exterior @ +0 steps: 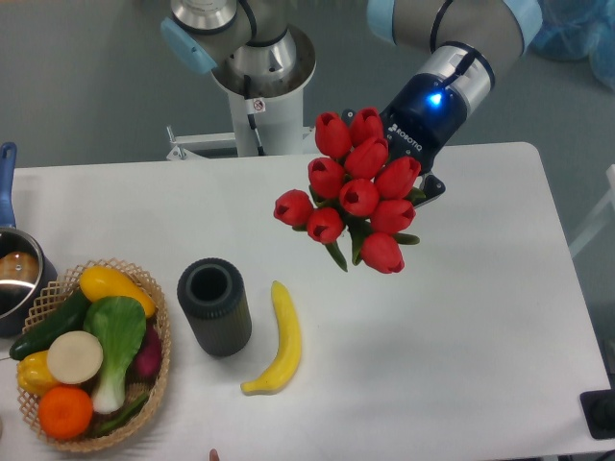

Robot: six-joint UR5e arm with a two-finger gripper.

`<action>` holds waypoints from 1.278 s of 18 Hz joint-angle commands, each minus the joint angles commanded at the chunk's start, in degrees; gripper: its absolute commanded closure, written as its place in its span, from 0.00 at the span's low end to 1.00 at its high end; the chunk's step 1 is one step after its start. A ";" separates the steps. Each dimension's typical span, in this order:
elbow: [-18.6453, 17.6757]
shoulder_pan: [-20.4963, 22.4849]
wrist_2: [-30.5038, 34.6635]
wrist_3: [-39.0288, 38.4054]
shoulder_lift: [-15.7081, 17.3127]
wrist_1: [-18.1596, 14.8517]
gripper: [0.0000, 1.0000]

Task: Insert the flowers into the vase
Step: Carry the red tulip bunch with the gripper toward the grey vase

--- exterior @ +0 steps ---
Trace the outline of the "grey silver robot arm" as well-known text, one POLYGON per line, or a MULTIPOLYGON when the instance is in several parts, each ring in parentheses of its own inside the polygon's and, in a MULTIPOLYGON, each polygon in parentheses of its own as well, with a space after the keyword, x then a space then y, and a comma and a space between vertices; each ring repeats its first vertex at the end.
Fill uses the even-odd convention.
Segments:
MULTIPOLYGON (((315 69, 308 36, 284 1, 174 1, 160 31, 189 69, 211 74, 228 94, 242 157, 299 154, 306 145, 303 91, 315 69)), ((371 1, 370 30, 430 57, 379 112, 394 158, 421 165, 422 202, 445 190, 436 155, 542 25, 535 1, 371 1)))

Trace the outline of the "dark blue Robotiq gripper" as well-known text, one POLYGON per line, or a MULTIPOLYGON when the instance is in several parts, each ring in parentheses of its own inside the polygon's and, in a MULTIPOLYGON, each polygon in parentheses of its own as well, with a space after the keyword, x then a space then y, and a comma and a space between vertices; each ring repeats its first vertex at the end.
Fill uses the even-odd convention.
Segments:
MULTIPOLYGON (((356 112, 344 109, 342 120, 353 120, 356 112)), ((462 96, 442 85, 432 74, 413 76, 380 113, 384 134, 390 138, 394 159, 404 156, 418 160, 421 184, 412 193, 415 207, 433 202, 446 192, 445 184, 431 169, 435 156, 466 121, 468 109, 462 96)))

